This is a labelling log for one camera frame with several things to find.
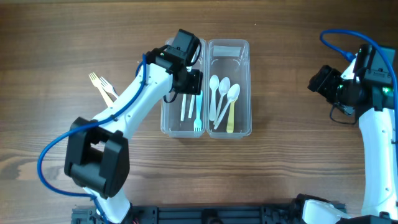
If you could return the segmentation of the white plastic fork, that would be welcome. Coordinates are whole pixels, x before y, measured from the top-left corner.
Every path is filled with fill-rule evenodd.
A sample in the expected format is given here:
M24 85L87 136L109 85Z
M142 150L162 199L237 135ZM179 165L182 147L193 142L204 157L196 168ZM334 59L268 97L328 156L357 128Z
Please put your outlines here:
M186 101L187 101L187 95L183 94L182 105L181 105L181 113L180 113L180 120L181 121L184 121L184 119L185 119Z
M188 118L191 119L193 115L193 109L195 105L195 95L192 95L190 99L190 106L189 106L189 111L188 111Z
M110 84L105 78L100 77L99 78L101 85L103 87L103 89L105 90L105 92L112 94L115 99L119 98L119 95L116 93L114 87L112 86L112 84Z

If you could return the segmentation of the white plastic spoon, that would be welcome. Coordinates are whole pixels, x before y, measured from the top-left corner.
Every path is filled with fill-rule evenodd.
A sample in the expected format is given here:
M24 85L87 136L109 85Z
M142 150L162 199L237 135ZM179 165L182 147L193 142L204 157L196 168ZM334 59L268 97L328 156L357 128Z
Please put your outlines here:
M219 87L220 81L217 75L212 75L209 82L211 90L209 120L214 121L216 117L216 91Z
M219 99L217 110L216 110L215 121L217 121L219 118L219 115L221 112L221 106L222 106L222 102L223 102L223 97L227 94L228 90L230 89L230 86L231 86L231 82L228 77L224 77L219 84L218 91L220 93L220 99Z
M239 84L234 84L227 93L227 103L224 106L222 112L220 113L218 120L215 123L214 129L217 129L220 123L222 122L222 119L224 118L224 115L226 113L226 110L228 109L229 105L238 98L239 93L240 93L240 85Z

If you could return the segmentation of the light blue plastic fork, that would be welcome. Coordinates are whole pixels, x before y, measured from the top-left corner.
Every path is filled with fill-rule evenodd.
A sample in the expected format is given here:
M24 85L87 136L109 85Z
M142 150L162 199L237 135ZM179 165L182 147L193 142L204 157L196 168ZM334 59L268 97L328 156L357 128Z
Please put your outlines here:
M193 123L194 131L199 132L202 128L202 120L201 120L201 105L203 101L203 91L199 95L195 97L196 103L196 118Z

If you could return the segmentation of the yellow plastic fork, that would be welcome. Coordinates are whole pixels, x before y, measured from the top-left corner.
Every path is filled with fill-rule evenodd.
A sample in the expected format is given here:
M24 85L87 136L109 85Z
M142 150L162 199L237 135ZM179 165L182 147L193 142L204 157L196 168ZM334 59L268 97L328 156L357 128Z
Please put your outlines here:
M113 105L113 101L112 99L108 96L108 94L105 92L105 90L102 87L101 81L99 80L99 78L97 77L97 75L95 73L90 73L89 78L92 82L92 84L97 87L97 89L99 90L101 96L103 97L106 105L108 107L111 107Z

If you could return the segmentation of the yellow plastic spoon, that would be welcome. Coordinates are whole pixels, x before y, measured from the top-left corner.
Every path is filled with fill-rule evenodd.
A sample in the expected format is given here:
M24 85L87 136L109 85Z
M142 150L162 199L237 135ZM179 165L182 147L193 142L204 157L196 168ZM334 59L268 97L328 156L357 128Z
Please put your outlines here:
M234 132L234 106L235 106L236 100L232 101L229 107L229 115L228 115L228 122L226 126L226 132L227 133L233 133Z

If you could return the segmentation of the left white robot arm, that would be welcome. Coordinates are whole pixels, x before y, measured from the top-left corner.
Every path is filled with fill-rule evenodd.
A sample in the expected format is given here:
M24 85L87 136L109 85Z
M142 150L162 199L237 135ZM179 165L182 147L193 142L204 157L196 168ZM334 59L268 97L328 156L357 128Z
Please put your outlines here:
M123 185L129 174L129 140L152 107L173 91L198 95L203 74L189 70L201 42L180 29L170 45L143 54L134 81L93 119L71 125L64 172L93 198L92 223L134 223Z

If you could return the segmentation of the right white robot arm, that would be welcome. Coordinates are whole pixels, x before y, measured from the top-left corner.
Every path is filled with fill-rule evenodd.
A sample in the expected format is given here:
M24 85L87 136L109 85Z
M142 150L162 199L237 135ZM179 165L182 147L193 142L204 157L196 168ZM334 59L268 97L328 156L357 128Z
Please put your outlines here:
M326 98L333 108L353 115L364 144L365 192L363 220L397 222L397 125L392 73L395 49L360 46L343 72L322 66L308 89Z

